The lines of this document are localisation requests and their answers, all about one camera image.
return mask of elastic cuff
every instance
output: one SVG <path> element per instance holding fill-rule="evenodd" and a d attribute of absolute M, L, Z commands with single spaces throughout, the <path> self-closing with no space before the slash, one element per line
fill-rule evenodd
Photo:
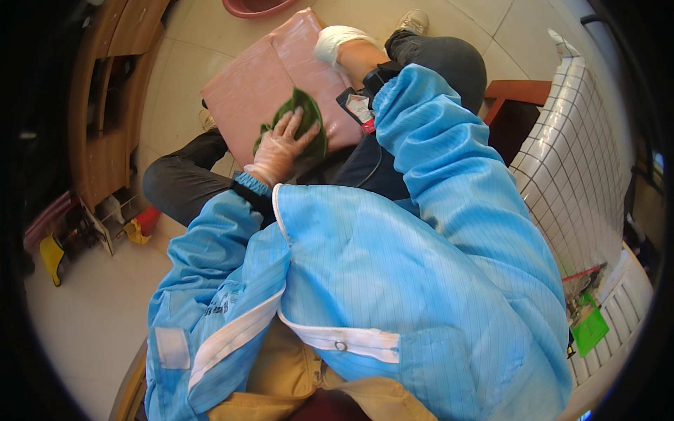
<path fill-rule="evenodd" d="M 272 190 L 269 186 L 248 174 L 247 172 L 242 173 L 236 178 L 236 182 L 244 186 L 246 189 L 253 191 L 255 194 L 271 197 Z"/>

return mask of black strap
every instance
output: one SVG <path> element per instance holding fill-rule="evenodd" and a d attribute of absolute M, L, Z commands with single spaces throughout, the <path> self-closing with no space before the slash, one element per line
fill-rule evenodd
<path fill-rule="evenodd" d="M 269 216 L 272 211 L 272 199 L 263 195 L 258 195 L 251 189 L 244 187 L 236 181 L 232 183 L 231 189 L 248 203 L 251 204 L 254 211 L 262 214 L 262 216 Z"/>

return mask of shoe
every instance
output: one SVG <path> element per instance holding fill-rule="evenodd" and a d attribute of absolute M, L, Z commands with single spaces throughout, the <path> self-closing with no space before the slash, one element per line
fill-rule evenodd
<path fill-rule="evenodd" d="M 204 133 L 211 130 L 217 129 L 218 126 L 215 124 L 213 116 L 210 114 L 209 110 L 202 109 L 199 111 L 199 121 L 202 122 L 202 127 L 204 128 Z"/>
<path fill-rule="evenodd" d="M 417 35 L 428 33 L 428 15 L 419 9 L 412 9 L 400 18 L 398 29 L 408 30 Z"/>

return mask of shelf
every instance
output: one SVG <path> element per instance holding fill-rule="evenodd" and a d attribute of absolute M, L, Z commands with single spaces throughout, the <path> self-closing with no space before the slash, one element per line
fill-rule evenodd
<path fill-rule="evenodd" d="M 82 35 L 71 79 L 68 152 L 73 186 L 90 210 L 112 192 L 130 187 L 129 155 L 140 140 L 147 85 L 164 35 L 159 19 L 167 2 L 106 0 Z M 142 16 L 131 19 L 137 12 Z M 115 60 L 109 49 L 111 40 L 120 37 L 133 42 L 118 42 L 113 53 L 122 57 Z M 141 49 L 134 47 L 141 44 Z M 132 55 L 133 71 L 113 85 L 115 63 Z"/>

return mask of gloved hand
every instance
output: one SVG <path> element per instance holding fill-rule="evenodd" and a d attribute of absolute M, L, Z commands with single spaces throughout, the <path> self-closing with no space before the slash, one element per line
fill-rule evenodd
<path fill-rule="evenodd" d="M 316 121 L 295 141 L 303 114 L 304 110 L 300 106 L 295 112 L 286 112 L 273 130 L 262 135 L 253 164 L 244 166 L 243 170 L 269 187 L 290 180 L 295 175 L 295 159 L 321 130 L 320 122 Z"/>

